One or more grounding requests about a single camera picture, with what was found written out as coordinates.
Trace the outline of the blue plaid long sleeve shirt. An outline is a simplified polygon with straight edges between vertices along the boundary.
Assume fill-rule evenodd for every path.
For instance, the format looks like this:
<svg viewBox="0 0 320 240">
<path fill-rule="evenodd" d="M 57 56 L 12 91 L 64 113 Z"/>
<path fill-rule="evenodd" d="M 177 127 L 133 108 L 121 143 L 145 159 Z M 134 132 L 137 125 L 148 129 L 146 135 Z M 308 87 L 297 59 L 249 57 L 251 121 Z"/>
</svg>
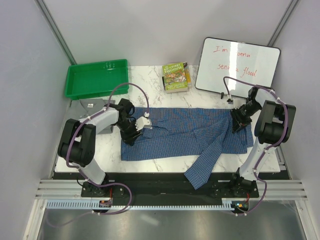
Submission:
<svg viewBox="0 0 320 240">
<path fill-rule="evenodd" d="M 252 128 L 234 133 L 231 111 L 223 108 L 151 108 L 152 128 L 144 128 L 133 146 L 121 144 L 127 162 L 197 156 L 184 176 L 194 189 L 209 180 L 221 154 L 246 154 L 254 145 Z"/>
</svg>

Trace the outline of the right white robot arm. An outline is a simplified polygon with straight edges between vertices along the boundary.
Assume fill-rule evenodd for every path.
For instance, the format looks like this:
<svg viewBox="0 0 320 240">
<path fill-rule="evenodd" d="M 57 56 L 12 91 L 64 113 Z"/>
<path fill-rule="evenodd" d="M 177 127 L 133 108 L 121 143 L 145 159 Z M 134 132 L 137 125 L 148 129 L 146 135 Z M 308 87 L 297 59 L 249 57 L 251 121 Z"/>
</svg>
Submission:
<svg viewBox="0 0 320 240">
<path fill-rule="evenodd" d="M 246 103 L 233 108 L 232 132 L 237 133 L 251 124 L 253 116 L 259 112 L 254 127 L 255 141 L 244 164 L 237 170 L 241 180 L 255 181 L 268 158 L 281 143 L 290 137 L 296 107 L 285 104 L 271 88 L 252 87 Z"/>
</svg>

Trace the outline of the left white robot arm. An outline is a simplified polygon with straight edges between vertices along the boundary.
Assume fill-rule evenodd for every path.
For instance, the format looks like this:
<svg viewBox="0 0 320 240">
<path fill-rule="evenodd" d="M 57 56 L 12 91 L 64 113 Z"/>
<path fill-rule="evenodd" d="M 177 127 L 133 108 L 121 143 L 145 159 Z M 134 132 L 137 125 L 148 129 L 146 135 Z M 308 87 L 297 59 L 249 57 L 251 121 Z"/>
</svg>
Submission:
<svg viewBox="0 0 320 240">
<path fill-rule="evenodd" d="M 109 126 L 117 126 L 122 141 L 133 146 L 142 135 L 137 127 L 134 105 L 122 98 L 118 104 L 108 103 L 101 110 L 83 119 L 68 119 L 64 125 L 57 154 L 70 168 L 76 168 L 92 185 L 92 191 L 99 197 L 106 196 L 110 185 L 106 174 L 94 159 L 96 135 Z"/>
</svg>

